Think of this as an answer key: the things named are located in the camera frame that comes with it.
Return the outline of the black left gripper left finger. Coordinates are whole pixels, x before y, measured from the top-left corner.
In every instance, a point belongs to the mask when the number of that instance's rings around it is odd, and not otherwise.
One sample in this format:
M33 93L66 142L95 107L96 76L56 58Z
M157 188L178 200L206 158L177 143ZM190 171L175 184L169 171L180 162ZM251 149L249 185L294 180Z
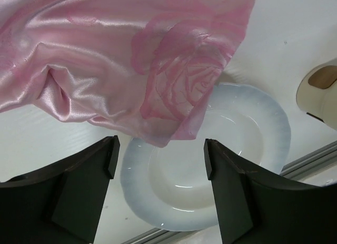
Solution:
M1 243L93 243L119 151L108 136L1 183Z

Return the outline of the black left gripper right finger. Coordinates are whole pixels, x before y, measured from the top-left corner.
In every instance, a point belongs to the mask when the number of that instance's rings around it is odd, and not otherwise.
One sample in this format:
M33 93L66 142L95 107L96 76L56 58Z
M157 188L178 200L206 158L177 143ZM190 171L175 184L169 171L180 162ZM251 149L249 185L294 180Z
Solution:
M336 185L275 174L216 140L204 144L223 243L336 243Z

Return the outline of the white blue-rimmed plate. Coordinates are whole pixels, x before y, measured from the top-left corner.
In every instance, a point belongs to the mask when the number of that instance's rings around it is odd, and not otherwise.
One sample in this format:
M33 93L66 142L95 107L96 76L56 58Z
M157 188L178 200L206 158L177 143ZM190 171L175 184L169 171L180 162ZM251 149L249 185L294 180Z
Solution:
M288 157L291 128L285 111L265 92L250 85L215 86L196 139L173 140L164 148L136 138L129 142L121 185L126 203L140 219L169 231L217 224L204 162L206 139L278 174Z

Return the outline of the metal cup with tan band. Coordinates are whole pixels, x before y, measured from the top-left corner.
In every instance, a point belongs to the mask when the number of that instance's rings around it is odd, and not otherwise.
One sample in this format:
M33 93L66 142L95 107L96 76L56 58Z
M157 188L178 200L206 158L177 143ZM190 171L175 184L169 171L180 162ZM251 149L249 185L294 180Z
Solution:
M314 67L304 77L296 103L307 115L336 130L336 59Z

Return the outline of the pink satin rose cloth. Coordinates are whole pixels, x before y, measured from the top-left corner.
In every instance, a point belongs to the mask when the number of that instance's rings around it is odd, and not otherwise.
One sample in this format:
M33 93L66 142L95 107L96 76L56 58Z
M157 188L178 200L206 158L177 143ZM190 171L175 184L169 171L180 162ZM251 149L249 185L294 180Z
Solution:
M193 140L256 0L1 0L1 111Z

